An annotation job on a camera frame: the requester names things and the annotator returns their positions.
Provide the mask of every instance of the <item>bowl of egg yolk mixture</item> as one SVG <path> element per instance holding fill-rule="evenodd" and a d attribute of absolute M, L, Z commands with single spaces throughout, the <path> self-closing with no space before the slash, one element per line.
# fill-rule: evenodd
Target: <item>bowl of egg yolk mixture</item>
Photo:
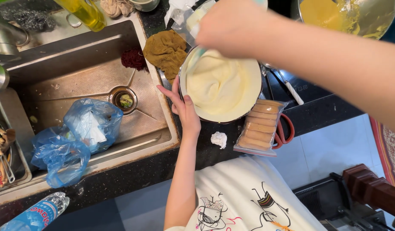
<path fill-rule="evenodd" d="M 213 123 L 231 123 L 249 113 L 263 88 L 257 60 L 230 59 L 207 50 L 190 65 L 197 50 L 189 51 L 179 70 L 182 99 L 189 95 L 200 119 Z"/>
<path fill-rule="evenodd" d="M 380 39 L 395 17 L 395 0 L 293 0 L 291 18 Z"/>

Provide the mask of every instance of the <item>white knife handle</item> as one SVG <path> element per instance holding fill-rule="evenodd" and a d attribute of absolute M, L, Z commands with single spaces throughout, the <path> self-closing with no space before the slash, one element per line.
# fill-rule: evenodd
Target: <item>white knife handle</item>
<path fill-rule="evenodd" d="M 297 92 L 294 90 L 294 88 L 292 87 L 292 85 L 286 81 L 285 82 L 286 87 L 288 88 L 288 90 L 290 91 L 290 93 L 293 95 L 294 99 L 297 101 L 297 103 L 299 105 L 303 105 L 304 101 L 300 98 L 300 96 L 297 94 Z"/>

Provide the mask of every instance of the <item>drain strainer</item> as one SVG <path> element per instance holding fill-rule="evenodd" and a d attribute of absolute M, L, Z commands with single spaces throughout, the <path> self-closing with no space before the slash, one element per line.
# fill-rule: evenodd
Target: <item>drain strainer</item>
<path fill-rule="evenodd" d="M 120 108 L 124 115 L 127 115 L 136 109 L 138 98 L 129 88 L 116 87 L 109 96 L 109 102 Z"/>

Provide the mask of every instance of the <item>rug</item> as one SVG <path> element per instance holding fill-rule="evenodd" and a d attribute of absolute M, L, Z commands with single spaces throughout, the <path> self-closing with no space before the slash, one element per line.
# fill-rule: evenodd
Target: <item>rug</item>
<path fill-rule="evenodd" d="M 370 122 L 385 178 L 395 186 L 395 133 L 371 117 Z"/>

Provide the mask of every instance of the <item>kitchen sink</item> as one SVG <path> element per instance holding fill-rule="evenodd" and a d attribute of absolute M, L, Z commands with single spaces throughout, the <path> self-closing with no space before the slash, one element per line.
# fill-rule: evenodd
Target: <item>kitchen sink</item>
<path fill-rule="evenodd" d="M 21 60 L 4 65 L 26 117 L 37 119 L 26 124 L 28 129 L 37 134 L 61 126 L 63 116 L 78 99 L 112 102 L 117 94 L 128 92 L 135 103 L 124 111 L 118 139 L 108 150 L 91 156 L 83 177 L 177 146 L 179 138 L 169 105 L 156 89 L 160 77 L 155 67 L 147 62 L 149 73 L 121 64 L 125 50 L 145 45 L 138 13 L 117 20 L 107 18 L 108 26 L 97 33 L 69 26 L 66 15 L 65 11 L 54 13 L 58 27 L 32 34 L 30 44 L 20 48 Z M 0 203 L 49 189 L 45 176 L 46 171 L 32 171 L 31 181 L 1 191 Z"/>

